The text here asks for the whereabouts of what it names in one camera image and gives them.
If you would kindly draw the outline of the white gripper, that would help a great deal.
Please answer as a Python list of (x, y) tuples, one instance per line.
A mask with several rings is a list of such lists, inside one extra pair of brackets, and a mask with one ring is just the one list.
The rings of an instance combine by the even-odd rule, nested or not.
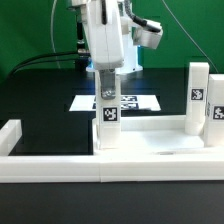
[(125, 65), (122, 19), (123, 0), (87, 0), (86, 36), (95, 70), (100, 72), (101, 97), (115, 98), (115, 71)]

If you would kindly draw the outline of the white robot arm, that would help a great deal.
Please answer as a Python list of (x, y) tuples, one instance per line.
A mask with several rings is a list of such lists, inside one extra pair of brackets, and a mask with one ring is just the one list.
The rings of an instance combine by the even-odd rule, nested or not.
[(103, 100), (120, 95), (119, 75), (138, 67), (137, 47), (132, 40), (132, 22), (124, 12), (125, 0), (68, 0), (69, 9), (79, 9), (90, 57), (98, 75)]

